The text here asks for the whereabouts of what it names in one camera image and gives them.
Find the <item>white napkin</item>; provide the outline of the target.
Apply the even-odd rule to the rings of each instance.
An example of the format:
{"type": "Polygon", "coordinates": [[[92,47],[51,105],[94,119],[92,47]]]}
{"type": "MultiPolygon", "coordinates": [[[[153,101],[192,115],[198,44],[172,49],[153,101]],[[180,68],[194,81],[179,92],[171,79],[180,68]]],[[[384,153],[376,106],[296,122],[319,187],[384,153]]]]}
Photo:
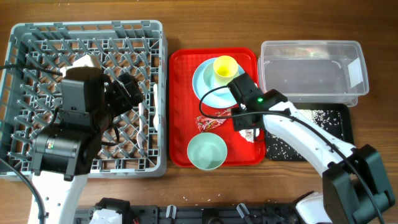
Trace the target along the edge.
{"type": "Polygon", "coordinates": [[[257,137],[260,134],[260,130],[257,129],[243,129],[239,131],[239,134],[247,141],[254,143],[257,141],[257,137]]]}

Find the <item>yellow plastic cup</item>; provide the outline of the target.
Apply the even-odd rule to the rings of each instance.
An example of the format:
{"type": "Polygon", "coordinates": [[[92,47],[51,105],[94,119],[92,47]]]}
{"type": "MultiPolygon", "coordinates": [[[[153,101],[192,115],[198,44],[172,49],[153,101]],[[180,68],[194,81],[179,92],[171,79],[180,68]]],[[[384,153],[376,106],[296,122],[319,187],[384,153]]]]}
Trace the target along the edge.
{"type": "Polygon", "coordinates": [[[227,85],[238,73],[237,61],[228,55],[222,55],[213,62],[215,81],[219,85],[227,85]]]}

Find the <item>red candy wrapper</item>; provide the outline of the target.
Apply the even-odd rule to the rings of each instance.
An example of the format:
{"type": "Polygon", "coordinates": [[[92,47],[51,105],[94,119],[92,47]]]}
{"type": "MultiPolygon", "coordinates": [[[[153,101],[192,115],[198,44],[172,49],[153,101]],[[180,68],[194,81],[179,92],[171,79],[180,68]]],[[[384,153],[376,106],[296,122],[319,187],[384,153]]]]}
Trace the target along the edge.
{"type": "MultiPolygon", "coordinates": [[[[216,112],[213,116],[221,117],[221,116],[231,116],[231,110],[223,110],[220,112],[216,112]]],[[[195,124],[199,130],[199,132],[207,132],[211,129],[217,128],[221,126],[226,120],[225,119],[213,119],[208,118],[206,116],[198,116],[195,118],[195,124]]]]}

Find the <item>green bowl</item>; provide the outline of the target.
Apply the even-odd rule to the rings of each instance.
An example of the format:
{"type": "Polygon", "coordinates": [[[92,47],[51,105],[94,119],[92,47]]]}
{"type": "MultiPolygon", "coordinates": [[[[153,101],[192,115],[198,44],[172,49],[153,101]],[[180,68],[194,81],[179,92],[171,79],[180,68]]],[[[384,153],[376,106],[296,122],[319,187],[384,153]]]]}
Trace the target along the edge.
{"type": "Polygon", "coordinates": [[[200,133],[187,146],[189,161],[200,170],[219,168],[226,160],[228,148],[225,141],[214,133],[200,133]]]}

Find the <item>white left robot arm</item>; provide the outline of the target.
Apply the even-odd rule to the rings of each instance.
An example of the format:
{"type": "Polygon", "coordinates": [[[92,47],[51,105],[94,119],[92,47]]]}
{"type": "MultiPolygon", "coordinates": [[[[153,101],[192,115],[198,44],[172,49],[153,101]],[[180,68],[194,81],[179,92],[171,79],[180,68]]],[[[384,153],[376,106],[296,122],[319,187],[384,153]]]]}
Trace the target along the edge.
{"type": "Polygon", "coordinates": [[[96,67],[74,67],[61,82],[62,104],[51,122],[32,141],[31,169],[35,187],[29,223],[72,223],[103,134],[114,118],[142,103],[137,79],[123,73],[111,79],[96,67]]]}

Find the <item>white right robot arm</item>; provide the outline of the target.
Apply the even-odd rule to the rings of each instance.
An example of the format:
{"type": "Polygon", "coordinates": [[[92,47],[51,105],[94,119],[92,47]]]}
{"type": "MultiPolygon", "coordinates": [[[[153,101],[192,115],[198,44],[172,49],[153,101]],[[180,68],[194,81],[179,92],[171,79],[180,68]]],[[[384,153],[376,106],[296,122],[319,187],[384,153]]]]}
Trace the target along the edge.
{"type": "Polygon", "coordinates": [[[393,207],[392,191],[380,153],[357,148],[328,133],[277,90],[263,92],[244,73],[227,85],[238,103],[235,131],[263,128],[295,149],[322,177],[323,191],[300,199],[295,209],[305,223],[369,223],[393,207]]]}

